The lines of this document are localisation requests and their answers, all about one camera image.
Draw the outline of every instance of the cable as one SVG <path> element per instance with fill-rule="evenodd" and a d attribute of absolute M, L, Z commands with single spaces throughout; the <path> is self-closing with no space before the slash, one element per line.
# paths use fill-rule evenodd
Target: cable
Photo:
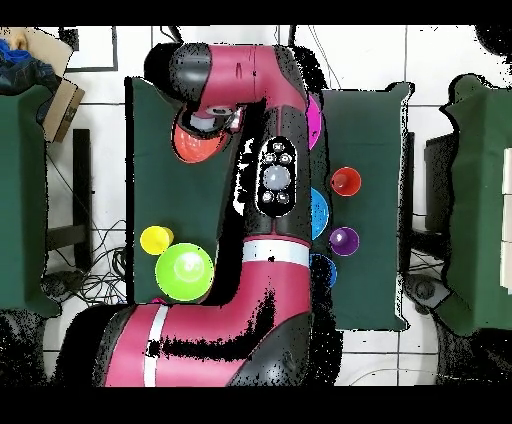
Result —
<path fill-rule="evenodd" d="M 327 70 L 329 71 L 329 88 L 332 90 L 332 83 L 331 83 L 331 72 L 334 75 L 334 78 L 336 79 L 336 82 L 338 83 L 338 87 L 341 90 L 341 84 L 338 80 L 338 77 L 336 76 L 336 73 L 332 69 L 331 65 L 329 64 L 329 61 L 327 60 L 327 54 L 325 53 L 324 48 L 322 47 L 322 44 L 320 43 L 320 39 L 318 38 L 318 35 L 316 34 L 315 26 L 314 25 L 308 25 L 309 32 L 311 33 L 311 36 L 313 37 L 313 40 L 315 41 L 317 47 L 320 49 L 320 53 L 324 57 L 325 63 L 327 64 Z"/>
<path fill-rule="evenodd" d="M 53 161 L 52 157 L 49 155 L 48 152 L 46 152 L 46 156 L 48 157 L 48 159 L 50 159 L 50 162 L 52 163 L 53 167 L 55 168 L 55 170 L 57 171 L 57 173 L 59 174 L 60 178 L 62 179 L 62 181 L 64 181 L 64 184 L 66 184 L 66 186 L 68 187 L 69 191 L 71 191 L 71 194 L 73 194 L 73 197 L 76 198 L 76 200 L 78 201 L 78 203 L 80 204 L 80 206 L 83 208 L 83 210 L 85 211 L 85 213 L 87 214 L 87 216 L 91 219 L 91 223 L 92 225 L 94 226 L 94 230 L 100 235 L 101 237 L 101 233 L 100 231 L 98 230 L 98 226 L 96 225 L 96 223 L 94 222 L 94 220 L 92 219 L 92 216 L 89 212 L 89 210 L 84 206 L 84 204 L 82 203 L 82 201 L 80 200 L 80 198 L 76 195 L 76 193 L 73 191 L 73 189 L 71 188 L 71 186 L 69 185 L 69 183 L 66 181 L 66 179 L 64 178 L 64 176 L 62 175 L 62 173 L 59 171 L 59 168 L 57 168 L 57 165 L 55 165 L 55 162 Z"/>
<path fill-rule="evenodd" d="M 69 263 L 69 261 L 66 259 L 66 257 L 59 251 L 59 249 L 55 249 L 55 252 L 57 252 L 59 254 L 59 256 L 64 260 L 64 262 L 66 262 L 66 265 L 69 266 L 70 268 L 76 268 L 75 265 L 71 265 Z"/>
<path fill-rule="evenodd" d="M 378 370 L 375 370 L 375 371 L 370 371 L 370 372 L 367 372 L 366 374 L 363 374 L 361 377 L 359 377 L 356 381 L 352 382 L 351 384 L 349 384 L 349 386 L 353 386 L 355 385 L 357 382 L 361 381 L 363 378 L 365 377 L 368 377 L 369 375 L 371 374 L 376 374 L 378 372 L 383 372 L 383 371 L 406 371 L 406 372 L 419 372 L 419 373 L 424 373 L 424 374 L 430 374 L 430 375 L 433 375 L 433 376 L 437 376 L 437 377 L 441 377 L 441 378 L 446 378 L 446 379 L 450 379 L 450 380 L 462 380 L 462 381 L 487 381 L 489 383 L 492 383 L 493 381 L 492 380 L 484 380 L 484 379 L 480 379 L 480 378 L 462 378 L 462 377 L 452 377 L 450 375 L 442 375 L 440 373 L 437 373 L 437 372 L 432 372 L 432 371 L 426 371 L 426 370 L 413 370 L 413 369 L 409 369 L 409 368 L 381 368 L 381 369 L 378 369 Z"/>
<path fill-rule="evenodd" d="M 297 32 L 297 25 L 290 25 L 290 30 L 288 31 L 288 46 L 295 46 L 295 34 Z"/>
<path fill-rule="evenodd" d="M 89 210 L 80 201 L 80 199 L 78 198 L 76 193 L 73 191 L 73 189 L 71 188 L 69 183 L 66 181 L 66 179 L 64 178 L 62 173 L 59 171 L 58 167 L 55 165 L 55 162 L 53 161 L 51 156 L 48 154 L 48 152 L 46 152 L 46 156 L 48 157 L 48 159 L 50 159 L 50 162 L 52 163 L 53 167 L 55 168 L 55 170 L 59 174 L 59 176 L 62 179 L 62 181 L 64 181 L 64 184 L 66 184 L 68 189 L 71 191 L 73 196 L 76 198 L 78 203 L 82 206 L 82 208 L 85 210 L 85 212 L 87 213 L 87 215 L 91 219 L 91 222 L 92 222 L 92 224 L 94 226 L 94 230 L 96 232 L 98 232 L 98 234 L 100 234 L 100 236 L 101 236 L 101 232 L 100 232 L 100 230 L 98 230 L 98 227 L 97 227 L 96 223 L 94 222 L 94 220 L 92 219 Z M 121 281 L 124 282 L 124 279 L 125 279 L 124 271 L 121 272 L 119 268 L 121 267 L 123 270 L 126 269 L 126 248 L 125 247 L 122 247 L 122 248 L 117 247 L 117 248 L 114 248 L 114 249 L 107 249 L 106 246 L 105 246 L 105 240 L 107 238 L 107 235 L 120 222 L 124 222 L 126 224 L 126 221 L 124 219 L 118 220 L 114 225 L 112 225 L 105 232 L 105 235 L 103 237 L 101 237 L 100 245 L 91 252 L 92 254 L 94 254 L 101 247 L 103 247 L 105 249 L 104 252 L 102 252 L 96 259 L 93 260 L 93 263 L 91 264 L 90 269 L 87 272 L 83 273 L 83 279 L 82 279 L 82 282 L 81 282 L 82 284 L 81 284 L 81 287 L 79 289 L 80 293 L 72 292 L 70 294 L 70 296 L 68 296 L 65 300 L 68 300 L 72 296 L 76 296 L 77 298 L 79 298 L 82 301 L 84 301 L 87 304 L 88 307 L 90 307 L 91 304 L 108 303 L 109 300 L 111 301 L 111 303 L 113 303 L 112 299 L 114 298 L 114 295 L 112 294 L 112 292 L 115 290 L 117 292 L 116 295 L 115 295 L 115 298 L 117 299 L 116 303 L 119 303 L 119 302 L 126 303 L 126 296 L 124 294 L 122 294 L 117 289 L 117 287 L 116 287 L 119 282 L 121 282 Z M 64 261 L 66 262 L 66 264 L 68 266 L 70 266 L 71 268 L 76 268 L 76 266 L 71 265 L 71 263 L 64 257 L 64 255 L 60 251 L 56 250 L 56 252 L 64 259 Z M 113 259 L 112 260 L 115 261 L 114 268 L 116 269 L 116 274 L 117 275 L 112 273 L 112 267 L 111 267 L 111 263 L 110 263 L 109 253 L 113 253 Z M 108 266 L 109 266 L 109 270 L 110 271 L 107 272 L 107 274 L 105 274 L 103 276 L 92 274 L 92 270 L 94 269 L 94 267 L 105 257 L 108 259 Z M 92 284 L 92 287 L 90 287 L 86 292 L 84 292 L 84 288 L 86 288 L 90 284 Z M 103 285 L 104 284 L 107 284 L 107 286 L 108 286 L 107 291 L 110 291 L 110 296 L 99 296 L 100 292 L 103 290 Z M 90 290 L 92 290 L 93 288 L 98 287 L 98 286 L 99 286 L 99 290 L 96 293 L 96 296 L 94 296 L 92 298 L 89 298 L 87 296 L 87 294 L 90 292 Z"/>
<path fill-rule="evenodd" d="M 428 267 L 428 268 L 432 269 L 432 270 L 433 270 L 437 275 L 439 275 L 439 276 L 441 277 L 441 273 L 440 273 L 438 270 L 434 269 L 434 267 L 435 267 L 435 266 L 439 266 L 439 265 L 432 265 L 432 264 L 429 264 L 425 259 L 423 259 L 423 258 L 422 258 L 420 255 L 418 255 L 417 253 L 414 253 L 414 252 L 412 252 L 412 251 L 411 251 L 411 253 L 412 253 L 413 255 L 415 255 L 416 257 L 418 257 L 418 259 L 419 259 L 420 261 L 424 262 L 424 263 L 427 265 L 427 267 Z"/>
<path fill-rule="evenodd" d="M 414 250 L 416 252 L 416 253 L 414 253 L 416 256 L 423 256 L 423 257 L 430 257 L 430 258 L 433 257 L 432 255 L 429 255 L 428 253 L 419 253 L 416 249 L 412 249 L 412 250 Z"/>
<path fill-rule="evenodd" d="M 443 264 L 434 264 L 432 266 L 415 265 L 409 268 L 409 271 L 423 271 L 425 269 L 434 269 L 435 267 L 442 266 Z"/>
<path fill-rule="evenodd" d="M 164 28 L 163 26 L 160 26 L 160 32 L 163 35 L 170 38 L 173 43 L 183 44 L 183 38 L 181 38 L 181 34 L 180 34 L 180 31 L 177 26 L 168 26 L 167 27 L 167 28 L 169 28 L 169 31 L 171 31 L 171 34 L 167 34 L 166 32 L 164 32 L 163 28 Z"/>

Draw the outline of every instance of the blue object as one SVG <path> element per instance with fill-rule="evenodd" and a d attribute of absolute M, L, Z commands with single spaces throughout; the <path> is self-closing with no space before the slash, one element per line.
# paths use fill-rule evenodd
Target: blue object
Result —
<path fill-rule="evenodd" d="M 322 255 L 321 253 L 312 253 L 309 255 L 309 266 L 311 266 L 312 260 L 314 256 L 322 257 L 322 259 L 329 263 L 330 271 L 331 271 L 331 278 L 329 280 L 329 288 L 332 289 L 332 286 L 336 283 L 336 279 L 338 278 L 338 271 L 336 270 L 336 264 L 331 261 L 327 256 Z"/>
<path fill-rule="evenodd" d="M 5 40 L 0 40 L 0 54 L 7 62 L 12 62 L 14 64 L 32 57 L 26 50 L 11 50 L 9 44 Z"/>
<path fill-rule="evenodd" d="M 329 207 L 324 197 L 311 189 L 311 237 L 315 240 L 327 226 L 329 221 Z"/>

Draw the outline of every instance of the floor tile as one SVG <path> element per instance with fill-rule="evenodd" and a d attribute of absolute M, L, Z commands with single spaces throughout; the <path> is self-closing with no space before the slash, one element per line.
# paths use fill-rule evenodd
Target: floor tile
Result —
<path fill-rule="evenodd" d="M 452 124 L 446 115 L 434 107 L 410 107 L 407 114 L 407 129 L 414 133 L 414 186 L 413 211 L 426 213 L 425 156 L 427 140 L 453 132 Z"/>
<path fill-rule="evenodd" d="M 398 348 L 398 334 L 394 331 L 344 331 L 343 352 L 387 352 Z"/>
<path fill-rule="evenodd" d="M 68 68 L 113 68 L 115 40 L 109 26 L 79 26 L 78 51 L 73 52 Z"/>
<path fill-rule="evenodd" d="M 73 72 L 64 75 L 85 91 L 82 103 L 124 103 L 124 78 L 144 75 L 144 60 L 151 49 L 151 27 L 118 26 L 116 32 L 117 72 Z M 104 42 L 104 31 L 101 34 L 98 45 Z"/>
<path fill-rule="evenodd" d="M 432 386 L 437 373 L 437 355 L 400 354 L 400 386 Z"/>
<path fill-rule="evenodd" d="M 414 302 L 405 295 L 402 299 L 402 315 L 410 327 L 400 333 L 400 352 L 437 353 L 437 331 L 432 316 L 416 312 Z"/>
<path fill-rule="evenodd" d="M 43 352 L 43 357 L 44 370 L 46 371 L 47 377 L 50 378 L 55 372 L 55 365 L 57 364 L 59 352 Z"/>
<path fill-rule="evenodd" d="M 332 88 L 384 90 L 404 80 L 405 25 L 314 25 L 319 44 L 336 74 Z M 325 58 L 308 25 L 298 25 L 296 44 L 312 50 L 329 85 Z"/>
<path fill-rule="evenodd" d="M 123 106 L 81 105 L 62 143 L 62 149 L 68 149 L 68 146 L 71 145 L 72 150 L 73 129 L 88 128 L 90 130 L 93 228 L 96 225 L 99 229 L 107 229 L 117 220 L 126 218 L 126 121 L 124 113 Z M 61 194 L 61 197 L 66 199 L 69 196 L 72 196 L 71 193 Z M 66 214 L 72 216 L 72 208 L 70 209 Z"/>
<path fill-rule="evenodd" d="M 50 318 L 46 321 L 43 338 L 43 349 L 60 350 L 66 330 L 75 316 L 85 310 L 87 305 L 76 297 L 72 297 L 62 304 L 62 315 L 58 318 Z"/>
<path fill-rule="evenodd" d="M 396 354 L 343 354 L 335 386 L 396 386 Z"/>
<path fill-rule="evenodd" d="M 407 28 L 407 81 L 416 91 L 409 103 L 444 105 L 450 83 L 459 75 L 475 73 L 506 87 L 512 74 L 504 59 L 487 52 L 469 25 L 409 25 Z"/>
<path fill-rule="evenodd" d="M 185 43 L 277 44 L 277 25 L 180 26 Z M 172 43 L 168 27 L 153 27 L 153 46 Z"/>

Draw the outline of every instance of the white tile floor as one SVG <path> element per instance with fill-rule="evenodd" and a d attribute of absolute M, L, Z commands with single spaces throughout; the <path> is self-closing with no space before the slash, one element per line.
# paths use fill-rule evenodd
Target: white tile floor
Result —
<path fill-rule="evenodd" d="M 47 28 L 57 33 L 56 28 Z M 91 46 L 109 45 L 112 31 L 102 27 L 79 30 L 81 53 L 70 61 L 70 67 L 112 66 L 108 52 L 88 57 Z M 126 217 L 125 200 L 125 76 L 142 76 L 146 54 L 158 42 L 167 42 L 161 27 L 117 27 L 117 72 L 77 72 L 66 78 L 82 87 L 86 94 L 73 121 L 72 128 L 89 128 L 93 157 L 93 218 L 103 232 Z M 280 38 L 286 44 L 288 26 L 211 26 L 183 27 L 185 41 L 207 43 L 275 44 Z M 327 64 L 315 39 L 323 46 Z M 425 179 L 422 150 L 425 142 L 452 131 L 448 119 L 438 107 L 448 101 L 448 86 L 458 75 L 478 73 L 491 83 L 503 87 L 512 82 L 510 69 L 500 57 L 487 53 L 476 41 L 471 26 L 315 26 L 299 25 L 296 44 L 315 52 L 331 87 L 343 89 L 384 89 L 398 81 L 415 83 L 410 99 L 409 130 L 416 133 L 414 212 L 425 213 Z M 62 144 L 52 145 L 50 154 L 62 175 L 71 182 L 72 131 Z M 71 224 L 72 194 L 60 176 L 48 166 L 50 227 Z M 423 226 L 421 217 L 414 218 L 415 227 Z M 107 248 L 125 242 L 124 227 L 110 233 Z M 62 253 L 72 257 L 72 249 Z M 51 255 L 51 270 L 65 267 Z M 71 299 L 64 305 L 61 317 L 51 319 L 44 339 L 48 373 L 65 331 L 74 315 L 85 305 Z M 337 385 L 418 385 L 433 384 L 437 367 L 437 337 L 431 317 L 419 315 L 412 302 L 403 300 L 403 315 L 410 328 L 401 333 L 345 332 L 344 356 Z"/>

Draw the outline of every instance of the green cloth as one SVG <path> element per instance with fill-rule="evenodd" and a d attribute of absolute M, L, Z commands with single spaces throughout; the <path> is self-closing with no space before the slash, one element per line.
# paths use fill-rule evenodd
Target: green cloth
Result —
<path fill-rule="evenodd" d="M 198 244 L 215 258 L 229 149 L 201 164 L 182 163 L 170 144 L 177 110 L 140 79 L 133 79 L 133 91 L 135 301 L 146 303 L 166 297 L 156 284 L 157 257 L 140 247 L 145 228 L 167 226 L 175 243 Z M 332 292 L 338 328 L 405 328 L 395 315 L 395 298 L 400 113 L 408 94 L 408 84 L 389 92 L 324 92 L 331 169 L 326 168 L 322 135 L 311 154 L 312 186 L 328 198 L 330 173 L 341 166 L 356 168 L 363 180 L 356 196 L 333 196 L 333 224 L 351 226 L 361 237 L 361 247 L 352 257 L 333 258 L 338 267 Z M 328 237 L 326 230 L 312 251 L 328 253 Z"/>
<path fill-rule="evenodd" d="M 136 303 L 155 297 L 170 301 L 156 283 L 158 256 L 148 255 L 140 235 L 152 225 L 171 229 L 173 243 L 194 243 L 215 260 L 217 224 L 222 207 L 230 151 L 209 160 L 186 164 L 171 146 L 178 112 L 155 88 L 133 78 L 134 107 L 134 295 Z"/>
<path fill-rule="evenodd" d="M 44 317 L 60 313 L 40 284 L 46 258 L 46 142 L 36 112 L 49 97 L 44 87 L 0 96 L 0 309 L 29 309 Z"/>
<path fill-rule="evenodd" d="M 402 110 L 409 97 L 407 83 L 389 91 L 326 90 L 324 116 L 330 169 L 320 170 L 325 133 L 311 156 L 312 186 L 332 201 L 332 219 L 315 240 L 312 252 L 328 253 L 337 267 L 332 288 L 336 327 L 352 330 L 395 330 L 406 323 L 395 312 L 397 280 L 397 214 L 400 154 L 405 133 Z M 341 197 L 330 178 L 348 166 L 361 175 L 352 197 Z M 349 257 L 330 254 L 333 229 L 347 226 L 359 234 L 359 249 Z"/>
<path fill-rule="evenodd" d="M 465 75 L 447 112 L 459 126 L 452 165 L 450 218 L 453 290 L 437 313 L 456 334 L 481 328 L 512 330 L 512 296 L 500 286 L 504 149 L 512 147 L 512 90 L 492 89 Z"/>

